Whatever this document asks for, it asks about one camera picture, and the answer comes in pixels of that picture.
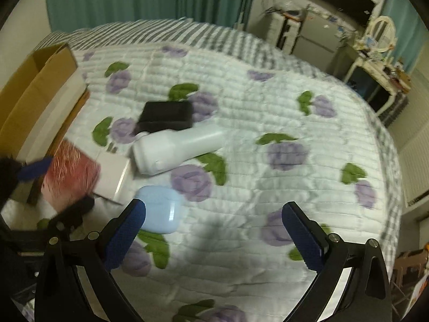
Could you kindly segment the red rose card box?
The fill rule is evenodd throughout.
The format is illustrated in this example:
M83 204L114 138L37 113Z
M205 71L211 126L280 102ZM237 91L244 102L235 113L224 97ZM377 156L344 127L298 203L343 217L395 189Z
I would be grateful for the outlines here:
M62 141L42 183L42 196L60 213L89 195L99 179L100 164L73 143Z

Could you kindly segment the white charger box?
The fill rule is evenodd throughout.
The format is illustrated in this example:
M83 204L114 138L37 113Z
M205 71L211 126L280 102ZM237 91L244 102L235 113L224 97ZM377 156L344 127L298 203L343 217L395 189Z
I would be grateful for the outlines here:
M116 204L123 204L124 186L131 178L131 161L128 157L111 152L101 152L96 158L100 174L93 194Z

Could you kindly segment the white plastic bottle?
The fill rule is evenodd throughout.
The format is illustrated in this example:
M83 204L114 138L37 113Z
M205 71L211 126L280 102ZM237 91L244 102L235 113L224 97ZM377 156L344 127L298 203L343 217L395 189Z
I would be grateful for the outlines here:
M132 144L132 153L138 171L153 176L219 150L223 146L223 138L224 131L216 124L200 124L180 131L142 132Z

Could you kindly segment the black rectangular box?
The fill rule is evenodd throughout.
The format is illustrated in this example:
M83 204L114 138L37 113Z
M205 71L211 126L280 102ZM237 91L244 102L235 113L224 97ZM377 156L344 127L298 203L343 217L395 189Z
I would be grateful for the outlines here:
M181 131L193 126L193 106L188 101L150 101L135 125L135 135L165 129Z

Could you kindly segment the brown cardboard box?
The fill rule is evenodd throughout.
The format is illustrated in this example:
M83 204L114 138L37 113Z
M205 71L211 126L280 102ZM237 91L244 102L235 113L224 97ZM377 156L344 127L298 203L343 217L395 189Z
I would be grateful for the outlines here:
M1 157L30 164L54 155L88 98L66 43L29 54L1 90Z

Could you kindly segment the white dressing table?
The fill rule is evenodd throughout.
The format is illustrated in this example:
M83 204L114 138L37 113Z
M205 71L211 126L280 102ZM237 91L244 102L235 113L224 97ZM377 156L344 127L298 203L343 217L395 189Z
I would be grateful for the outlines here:
M350 42L345 44L342 58L351 61L342 81L366 101L380 119L395 120L408 106L409 99L393 70L371 60Z

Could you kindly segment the grey small refrigerator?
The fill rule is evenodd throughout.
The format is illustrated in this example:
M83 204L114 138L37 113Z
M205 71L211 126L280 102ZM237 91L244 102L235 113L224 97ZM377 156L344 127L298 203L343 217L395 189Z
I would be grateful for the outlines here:
M294 44L292 55L314 65L321 71L333 74L339 50L349 35L344 28L308 12Z

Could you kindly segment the white suitcase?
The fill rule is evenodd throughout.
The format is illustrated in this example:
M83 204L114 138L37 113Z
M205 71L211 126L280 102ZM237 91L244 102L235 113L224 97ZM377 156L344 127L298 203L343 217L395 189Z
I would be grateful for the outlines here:
M270 14L266 33L266 42L279 48L285 54L291 54L299 36L301 22L288 18L278 12Z

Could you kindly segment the white oval mirror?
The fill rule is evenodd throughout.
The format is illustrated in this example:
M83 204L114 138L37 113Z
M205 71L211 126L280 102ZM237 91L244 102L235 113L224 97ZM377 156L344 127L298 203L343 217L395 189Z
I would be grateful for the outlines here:
M378 52L386 52L395 48L396 28L391 17L381 15L368 25L366 35L372 39L372 49Z

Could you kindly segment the teal right curtain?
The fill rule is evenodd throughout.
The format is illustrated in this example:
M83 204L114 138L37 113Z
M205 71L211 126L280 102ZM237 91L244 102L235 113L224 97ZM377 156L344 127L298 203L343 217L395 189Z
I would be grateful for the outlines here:
M409 0L385 0L381 14L390 17L395 24L394 61L401 58L405 72L409 73L428 41L428 30Z

